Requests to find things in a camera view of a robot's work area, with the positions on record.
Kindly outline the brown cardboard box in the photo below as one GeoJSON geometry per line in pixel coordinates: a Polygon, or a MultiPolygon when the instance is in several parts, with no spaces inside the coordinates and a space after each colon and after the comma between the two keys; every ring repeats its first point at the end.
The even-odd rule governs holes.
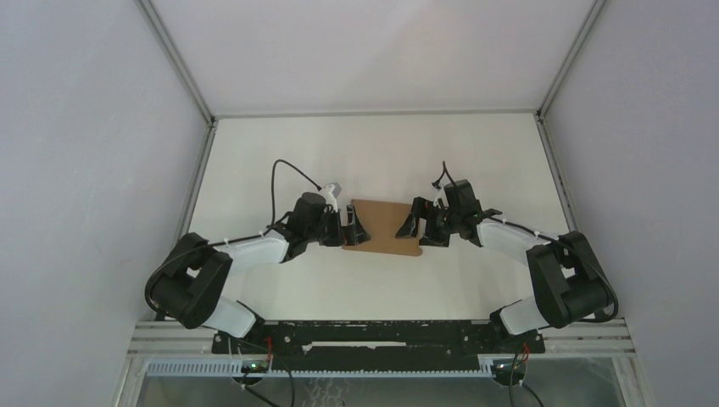
{"type": "Polygon", "coordinates": [[[353,199],[351,204],[370,240],[356,246],[343,245],[343,250],[409,257],[422,255],[418,237],[395,237],[410,214],[409,203],[353,199]]]}

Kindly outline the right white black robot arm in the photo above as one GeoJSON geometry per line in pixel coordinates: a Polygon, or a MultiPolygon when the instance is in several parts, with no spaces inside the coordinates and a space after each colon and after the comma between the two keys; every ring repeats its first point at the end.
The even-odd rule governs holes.
{"type": "Polygon", "coordinates": [[[599,323],[597,313],[618,311],[616,293],[602,271],[588,239],[579,231],[551,237],[483,209],[466,180],[443,187],[443,197],[416,197],[398,238],[418,237],[422,246],[446,247],[451,237],[492,249],[525,265],[532,295],[490,315],[490,341],[502,353],[520,346],[524,334],[578,321],[599,323]]]}

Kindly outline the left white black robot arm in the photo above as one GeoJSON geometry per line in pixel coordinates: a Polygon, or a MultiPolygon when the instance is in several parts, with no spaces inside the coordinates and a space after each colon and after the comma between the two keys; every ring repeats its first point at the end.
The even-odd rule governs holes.
{"type": "Polygon", "coordinates": [[[210,243],[195,232],[181,237],[148,278],[144,298],[186,329],[208,327],[232,336],[246,354],[265,342],[259,317],[246,305],[227,298],[229,276],[260,265],[279,265],[303,254],[311,243],[324,247],[358,246],[370,241],[354,206],[339,210],[318,192],[305,192],[261,233],[210,243]]]}

